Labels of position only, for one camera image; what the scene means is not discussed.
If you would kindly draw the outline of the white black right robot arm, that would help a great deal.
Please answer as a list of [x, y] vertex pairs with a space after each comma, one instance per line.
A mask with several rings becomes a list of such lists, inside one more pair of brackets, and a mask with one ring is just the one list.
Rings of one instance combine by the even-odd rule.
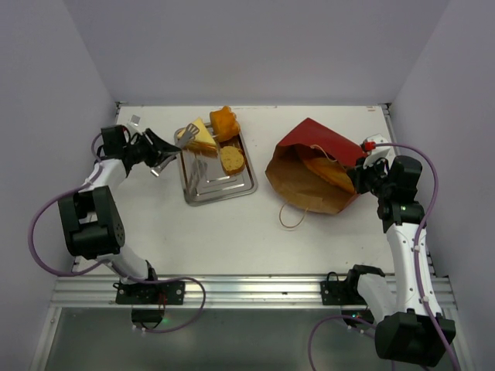
[[353, 303], [365, 301], [374, 316], [374, 344], [380, 358], [435, 367], [449, 350], [456, 325], [444, 318], [429, 273], [426, 230], [421, 224], [425, 211], [415, 199], [422, 164], [403, 155], [393, 162], [360, 158], [347, 173], [357, 193], [377, 197], [396, 288], [389, 290], [380, 269], [356, 265], [344, 293]]

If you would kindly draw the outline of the red brown paper bag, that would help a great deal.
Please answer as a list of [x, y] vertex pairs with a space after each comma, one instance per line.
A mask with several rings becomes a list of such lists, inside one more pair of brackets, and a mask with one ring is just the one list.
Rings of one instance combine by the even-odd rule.
[[358, 194], [329, 184], [308, 170], [302, 158], [324, 157], [340, 163], [347, 171], [364, 156], [359, 145], [308, 117], [275, 146], [265, 175], [285, 204], [306, 213], [336, 215]]

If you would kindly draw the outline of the round fake bread slice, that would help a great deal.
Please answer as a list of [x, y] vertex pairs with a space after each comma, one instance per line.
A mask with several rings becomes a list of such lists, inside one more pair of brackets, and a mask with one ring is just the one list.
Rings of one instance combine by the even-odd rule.
[[220, 162], [227, 175], [235, 175], [244, 170], [244, 153], [234, 146], [225, 146], [220, 149]]

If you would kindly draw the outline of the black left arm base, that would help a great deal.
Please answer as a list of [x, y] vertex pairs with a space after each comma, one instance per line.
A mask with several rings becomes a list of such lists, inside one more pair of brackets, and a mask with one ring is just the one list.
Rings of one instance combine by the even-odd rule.
[[182, 305], [186, 283], [173, 281], [161, 284], [113, 283], [115, 302], [131, 305], [131, 322], [145, 329], [155, 329], [164, 319], [167, 305]]

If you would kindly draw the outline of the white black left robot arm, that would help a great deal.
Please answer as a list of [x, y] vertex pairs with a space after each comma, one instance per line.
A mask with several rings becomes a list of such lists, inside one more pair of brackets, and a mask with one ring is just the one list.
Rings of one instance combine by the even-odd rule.
[[104, 156], [97, 157], [88, 184], [58, 201], [66, 246], [70, 255], [104, 264], [122, 284], [134, 284], [135, 297], [149, 304], [159, 298], [161, 285], [151, 264], [127, 245], [112, 192], [134, 165], [168, 165], [181, 148], [150, 129], [130, 134], [122, 125], [102, 128], [101, 137]]

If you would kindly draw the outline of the orange fake bread loaf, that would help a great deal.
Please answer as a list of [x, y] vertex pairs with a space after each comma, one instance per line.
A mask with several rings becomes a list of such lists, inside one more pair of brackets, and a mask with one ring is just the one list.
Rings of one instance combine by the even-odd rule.
[[229, 106], [210, 112], [210, 123], [219, 142], [228, 141], [241, 132], [237, 116]]

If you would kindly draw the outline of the triangular fake sandwich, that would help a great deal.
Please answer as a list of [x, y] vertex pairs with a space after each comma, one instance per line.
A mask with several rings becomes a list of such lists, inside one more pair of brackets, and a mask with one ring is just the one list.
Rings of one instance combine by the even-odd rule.
[[176, 138], [178, 146], [181, 148], [191, 151], [217, 151], [217, 143], [200, 117], [181, 129]]

